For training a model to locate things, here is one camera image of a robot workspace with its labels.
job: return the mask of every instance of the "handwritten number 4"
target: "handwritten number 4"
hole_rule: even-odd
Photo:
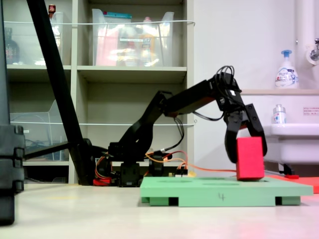
[[[222,194],[218,193],[218,198],[220,198],[224,202],[225,197],[223,193]]]

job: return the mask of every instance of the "red mat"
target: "red mat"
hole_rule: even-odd
[[[319,193],[319,177],[305,177],[305,178],[298,178],[298,179],[289,179],[289,178],[285,178],[278,175],[271,175],[267,177],[277,178],[280,180],[285,180],[285,181],[294,182],[294,183],[310,185],[314,187],[314,193]]]

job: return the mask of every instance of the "plastic storage bin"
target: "plastic storage bin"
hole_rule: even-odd
[[[66,15],[56,12],[51,20],[63,65],[70,65],[71,61],[71,25]],[[7,64],[45,65],[41,47],[33,24],[4,23],[5,52]]]
[[[93,23],[105,23],[93,25],[93,65],[172,66],[172,22],[107,24],[101,10],[92,14]],[[173,16],[167,12],[162,21]]]
[[[67,141],[56,101],[49,112],[10,113],[10,121],[23,127],[26,153]],[[62,150],[30,160],[67,161],[68,155]]]

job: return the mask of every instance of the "dark bottle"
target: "dark bottle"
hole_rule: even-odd
[[[48,12],[49,12],[48,15],[49,15],[50,21],[52,20],[53,15],[55,14],[55,11],[56,11],[56,6],[54,4],[50,4],[49,10],[48,10]]]
[[[12,28],[4,28],[5,57],[7,64],[18,63],[20,59],[20,50],[18,44],[12,40]]]

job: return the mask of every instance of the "red cube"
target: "red cube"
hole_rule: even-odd
[[[236,169],[240,181],[254,181],[265,176],[261,137],[237,138]]]

